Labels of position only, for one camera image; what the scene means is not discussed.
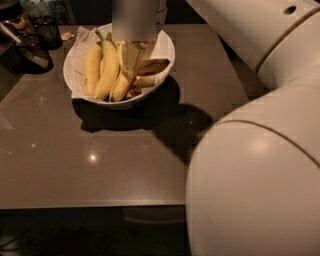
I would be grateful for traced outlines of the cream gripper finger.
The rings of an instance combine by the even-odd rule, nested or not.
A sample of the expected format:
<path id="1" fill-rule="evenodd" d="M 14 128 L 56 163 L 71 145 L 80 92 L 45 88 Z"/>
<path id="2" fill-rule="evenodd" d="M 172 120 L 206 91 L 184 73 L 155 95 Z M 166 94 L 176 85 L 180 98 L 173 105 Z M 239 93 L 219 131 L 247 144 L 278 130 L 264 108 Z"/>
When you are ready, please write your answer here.
<path id="1" fill-rule="evenodd" d="M 131 42 L 122 41 L 119 50 L 122 73 L 129 78 L 133 78 L 140 49 Z"/>
<path id="2" fill-rule="evenodd" d="M 138 47 L 138 57 L 136 63 L 139 64 L 143 60 L 148 60 L 152 55 L 156 41 L 139 41 L 136 46 Z"/>

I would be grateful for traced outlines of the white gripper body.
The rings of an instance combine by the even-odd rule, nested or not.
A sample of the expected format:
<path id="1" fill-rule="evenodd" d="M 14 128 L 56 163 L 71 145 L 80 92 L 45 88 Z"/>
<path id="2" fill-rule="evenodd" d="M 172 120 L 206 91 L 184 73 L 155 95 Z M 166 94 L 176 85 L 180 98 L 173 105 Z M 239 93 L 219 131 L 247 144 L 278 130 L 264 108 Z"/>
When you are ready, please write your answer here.
<path id="1" fill-rule="evenodd" d="M 113 0 L 112 37 L 118 41 L 153 41 L 166 15 L 167 0 Z"/>

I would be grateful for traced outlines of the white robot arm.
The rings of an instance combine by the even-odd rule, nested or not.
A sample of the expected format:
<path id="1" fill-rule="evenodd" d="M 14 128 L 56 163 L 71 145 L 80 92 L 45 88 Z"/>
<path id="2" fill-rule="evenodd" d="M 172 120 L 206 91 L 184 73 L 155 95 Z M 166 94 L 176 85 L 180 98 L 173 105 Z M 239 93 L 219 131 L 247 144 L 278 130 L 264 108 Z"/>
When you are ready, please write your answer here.
<path id="1" fill-rule="evenodd" d="M 192 256 L 320 256 L 317 0 L 187 0 L 269 88 L 220 119 L 187 174 Z"/>

